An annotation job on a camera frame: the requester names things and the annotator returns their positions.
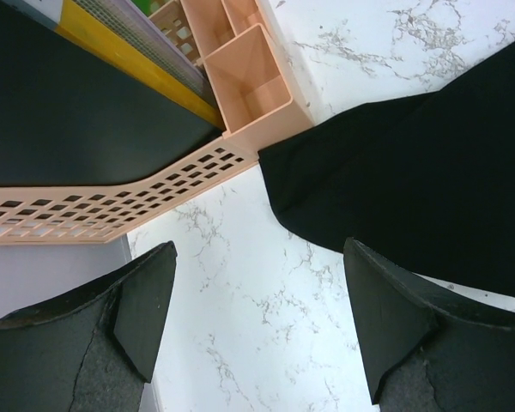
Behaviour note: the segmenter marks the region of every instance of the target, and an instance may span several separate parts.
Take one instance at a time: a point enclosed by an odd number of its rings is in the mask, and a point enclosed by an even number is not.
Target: black pants
[[[288,230],[515,296],[515,43],[437,93],[365,104],[260,153]]]

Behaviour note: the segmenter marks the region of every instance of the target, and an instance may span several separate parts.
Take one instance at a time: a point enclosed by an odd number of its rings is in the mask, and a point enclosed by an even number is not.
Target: perforated plastic panel
[[[0,245],[106,243],[254,165],[223,139],[117,186],[0,188]]]

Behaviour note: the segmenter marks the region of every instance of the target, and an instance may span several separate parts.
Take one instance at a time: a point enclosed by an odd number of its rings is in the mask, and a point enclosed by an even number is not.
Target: white marble tile
[[[515,40],[515,0],[264,1],[317,121],[439,89]],[[276,222],[258,167],[129,238],[134,256],[170,239],[179,252],[155,370],[164,410],[377,410],[342,256]],[[443,286],[515,311],[511,298]]]
[[[166,410],[374,410],[342,256],[275,220],[258,167],[130,234],[178,268],[157,379]]]
[[[515,0],[269,0],[317,121],[435,91],[515,40]]]

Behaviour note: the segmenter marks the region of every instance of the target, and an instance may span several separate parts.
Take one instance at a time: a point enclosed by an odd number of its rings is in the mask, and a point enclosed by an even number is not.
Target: gray wall
[[[0,318],[130,261],[126,237],[107,245],[0,246]]]

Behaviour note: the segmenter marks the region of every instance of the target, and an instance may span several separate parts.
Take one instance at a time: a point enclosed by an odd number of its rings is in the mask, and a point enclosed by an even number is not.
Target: plastic compartment
[[[243,33],[255,24],[265,26],[256,0],[223,0],[223,3],[236,34]]]
[[[205,66],[230,133],[291,99],[261,27],[210,55]]]
[[[204,59],[233,144],[255,152],[312,127],[292,73],[264,26]]]
[[[149,20],[161,30],[193,64],[198,64],[200,55],[197,44],[189,28],[185,12],[176,0],[170,0],[156,12]]]
[[[234,38],[221,0],[182,0],[181,3],[201,57],[205,58]]]

